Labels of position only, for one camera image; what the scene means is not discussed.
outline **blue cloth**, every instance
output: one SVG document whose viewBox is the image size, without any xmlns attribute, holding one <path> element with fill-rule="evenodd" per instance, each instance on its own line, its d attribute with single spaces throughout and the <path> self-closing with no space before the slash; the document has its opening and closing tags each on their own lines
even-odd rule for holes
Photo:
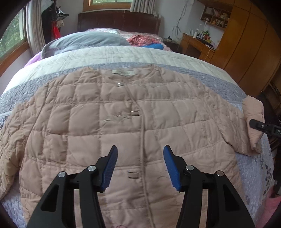
<svg viewBox="0 0 281 228">
<path fill-rule="evenodd" d="M 145 46 L 141 46 L 141 47 L 154 48 L 154 49 L 160 49 L 160 50 L 164 49 L 162 44 L 150 44 L 150 45 L 145 45 Z"/>
</svg>

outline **red bag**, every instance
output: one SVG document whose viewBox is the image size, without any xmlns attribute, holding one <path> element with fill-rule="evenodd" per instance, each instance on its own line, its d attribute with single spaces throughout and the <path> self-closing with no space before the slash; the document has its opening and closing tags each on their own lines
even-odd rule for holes
<svg viewBox="0 0 281 228">
<path fill-rule="evenodd" d="M 59 31 L 58 27 L 56 26 L 56 22 L 53 21 L 52 22 L 52 40 L 55 40 L 58 38 L 61 38 L 60 31 Z"/>
</svg>

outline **wall shelf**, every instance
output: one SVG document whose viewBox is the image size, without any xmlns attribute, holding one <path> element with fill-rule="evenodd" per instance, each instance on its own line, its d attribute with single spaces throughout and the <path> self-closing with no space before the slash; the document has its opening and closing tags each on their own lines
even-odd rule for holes
<svg viewBox="0 0 281 228">
<path fill-rule="evenodd" d="M 221 18 L 221 15 L 226 13 L 226 18 Z M 205 9 L 202 13 L 201 20 L 202 21 L 207 21 L 207 24 L 212 25 L 214 27 L 217 27 L 221 30 L 225 30 L 228 24 L 228 20 L 230 18 L 231 12 L 221 10 L 221 9 L 216 9 L 212 7 L 205 6 Z"/>
<path fill-rule="evenodd" d="M 219 29 L 221 29 L 221 30 L 225 30 L 225 28 L 222 28 L 222 27 L 220 27 L 220 26 L 218 26 L 218 25 L 215 25 L 215 24 L 212 24 L 212 23 L 210 23 L 210 22 L 208 22 L 207 21 L 207 24 L 209 24 L 209 25 L 212 25 L 212 26 L 214 26 L 214 27 L 216 27 L 216 28 L 219 28 Z"/>
</svg>

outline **window frame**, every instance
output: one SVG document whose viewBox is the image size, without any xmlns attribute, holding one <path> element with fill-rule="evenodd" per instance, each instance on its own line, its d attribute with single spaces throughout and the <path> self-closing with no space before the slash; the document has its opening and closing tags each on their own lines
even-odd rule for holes
<svg viewBox="0 0 281 228">
<path fill-rule="evenodd" d="M 25 22 L 26 8 L 20 10 L 19 27 L 21 40 L 10 48 L 3 56 L 0 57 L 0 77 L 7 70 L 7 68 L 27 49 L 29 44 L 26 38 L 26 22 Z"/>
<path fill-rule="evenodd" d="M 96 3 L 91 4 L 92 0 L 83 0 L 83 12 L 92 10 L 110 10 L 110 9 L 122 9 L 129 10 L 131 8 L 131 2 L 108 2 L 108 3 Z"/>
</svg>

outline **window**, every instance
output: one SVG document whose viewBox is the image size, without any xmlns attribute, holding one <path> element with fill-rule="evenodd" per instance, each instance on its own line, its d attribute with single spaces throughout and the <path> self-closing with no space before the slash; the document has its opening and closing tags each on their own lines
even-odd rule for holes
<svg viewBox="0 0 281 228">
<path fill-rule="evenodd" d="M 14 17 L 0 39 L 0 58 L 16 47 L 17 44 L 21 43 L 21 40 L 24 39 L 24 33 L 22 32 L 21 26 L 21 15 L 22 11 Z"/>
<path fill-rule="evenodd" d="M 84 0 L 83 12 L 104 9 L 125 9 L 131 7 L 132 0 Z"/>
<path fill-rule="evenodd" d="M 29 48 L 25 30 L 25 9 L 11 21 L 0 38 L 0 77 L 5 70 Z"/>
</svg>

